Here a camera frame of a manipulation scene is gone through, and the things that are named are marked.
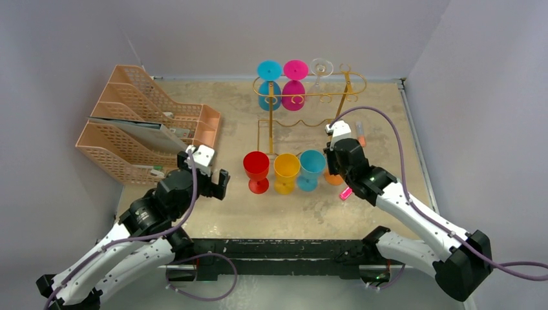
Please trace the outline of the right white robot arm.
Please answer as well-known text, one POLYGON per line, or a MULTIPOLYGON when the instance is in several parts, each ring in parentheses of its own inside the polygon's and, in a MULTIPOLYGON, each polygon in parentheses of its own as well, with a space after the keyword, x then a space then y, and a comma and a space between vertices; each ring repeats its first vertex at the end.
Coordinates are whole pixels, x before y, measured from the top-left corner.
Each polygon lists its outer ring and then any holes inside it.
POLYGON ((364 257, 372 263, 390 258, 411 265, 434 278, 449 297, 466 301, 493 268, 478 257, 492 258, 489 237, 450 223, 432 209, 416 202, 401 181, 382 167, 370 165, 359 142, 344 138, 324 148, 330 174, 340 175, 360 199, 391 214, 418 240, 398 237, 389 229, 376 229, 363 245, 364 257))

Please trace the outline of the orange wine glass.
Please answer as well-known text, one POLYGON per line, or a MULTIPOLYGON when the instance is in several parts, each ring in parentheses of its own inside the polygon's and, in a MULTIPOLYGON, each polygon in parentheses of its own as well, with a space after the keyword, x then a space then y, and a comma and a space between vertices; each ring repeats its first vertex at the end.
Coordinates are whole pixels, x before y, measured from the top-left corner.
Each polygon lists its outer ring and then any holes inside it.
POLYGON ((328 169, 324 172, 324 179, 327 183, 333 186, 339 186, 344 183, 344 180, 341 178, 340 175, 331 174, 328 169))

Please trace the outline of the clear wine glass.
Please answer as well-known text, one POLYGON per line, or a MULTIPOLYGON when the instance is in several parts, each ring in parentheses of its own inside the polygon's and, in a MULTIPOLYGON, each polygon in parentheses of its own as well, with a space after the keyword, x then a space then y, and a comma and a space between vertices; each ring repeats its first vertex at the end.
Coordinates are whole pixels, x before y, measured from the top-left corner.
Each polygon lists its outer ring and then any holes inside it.
POLYGON ((324 58, 314 59, 310 65, 309 69, 311 73, 315 76, 315 82, 313 86, 319 88, 321 78, 326 78, 333 74, 334 66, 331 61, 328 61, 324 58))

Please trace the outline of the red wine glass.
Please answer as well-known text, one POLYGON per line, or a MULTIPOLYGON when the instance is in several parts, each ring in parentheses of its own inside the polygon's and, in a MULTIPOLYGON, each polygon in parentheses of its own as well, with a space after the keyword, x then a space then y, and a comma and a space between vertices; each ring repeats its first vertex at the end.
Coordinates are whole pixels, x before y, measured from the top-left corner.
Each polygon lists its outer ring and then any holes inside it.
POLYGON ((264 194, 269 188, 267 176, 270 160, 268 156, 257 150, 250 152, 244 156, 243 167, 249 178, 249 190, 255 194, 264 194))

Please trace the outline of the yellow wine glass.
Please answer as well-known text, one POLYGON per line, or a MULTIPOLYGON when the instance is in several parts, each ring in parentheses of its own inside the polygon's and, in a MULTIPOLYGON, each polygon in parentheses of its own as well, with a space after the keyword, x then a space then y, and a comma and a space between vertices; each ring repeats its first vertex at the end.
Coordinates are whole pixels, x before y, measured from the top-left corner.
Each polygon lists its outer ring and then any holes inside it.
POLYGON ((294 154, 280 154, 275 158, 275 191, 278 194, 291 194, 295 190, 295 182, 300 172, 300 161, 294 154))

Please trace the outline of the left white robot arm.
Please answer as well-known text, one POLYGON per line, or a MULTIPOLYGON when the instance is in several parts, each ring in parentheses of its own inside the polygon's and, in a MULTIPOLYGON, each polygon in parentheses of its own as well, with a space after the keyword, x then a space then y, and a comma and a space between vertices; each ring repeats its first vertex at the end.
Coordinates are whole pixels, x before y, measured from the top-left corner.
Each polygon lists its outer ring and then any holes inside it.
POLYGON ((197 263, 182 225, 199 197, 223 200, 230 179, 222 169, 212 180, 215 151, 191 145, 177 155, 177 168, 131 203, 110 231, 76 263, 58 274, 44 274, 36 285, 45 309, 99 309, 117 290, 148 271, 170 263, 197 263))

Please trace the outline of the magenta wine glass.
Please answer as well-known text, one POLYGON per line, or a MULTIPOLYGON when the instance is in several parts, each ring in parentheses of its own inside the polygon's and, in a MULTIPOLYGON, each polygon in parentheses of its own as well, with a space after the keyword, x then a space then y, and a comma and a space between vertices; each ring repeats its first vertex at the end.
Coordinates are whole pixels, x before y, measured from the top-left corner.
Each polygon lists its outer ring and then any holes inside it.
POLYGON ((289 79, 282 89, 282 106, 290 111, 300 110, 304 106, 305 94, 302 80, 308 75, 308 65, 299 59, 292 59, 283 66, 283 73, 289 79))

